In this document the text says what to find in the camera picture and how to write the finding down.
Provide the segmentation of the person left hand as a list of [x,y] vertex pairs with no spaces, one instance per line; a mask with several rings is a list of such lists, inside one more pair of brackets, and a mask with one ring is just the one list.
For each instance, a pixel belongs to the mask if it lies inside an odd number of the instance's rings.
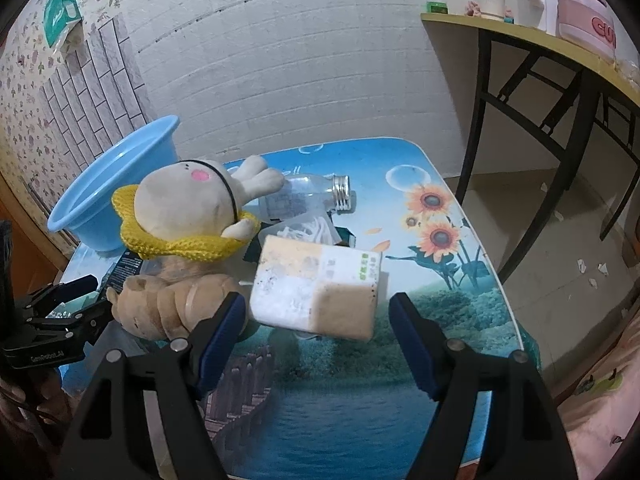
[[11,438],[34,437],[40,442],[46,438],[47,426],[64,428],[68,424],[70,406],[56,368],[40,386],[40,396],[39,404],[29,403],[23,389],[1,379],[1,427]]

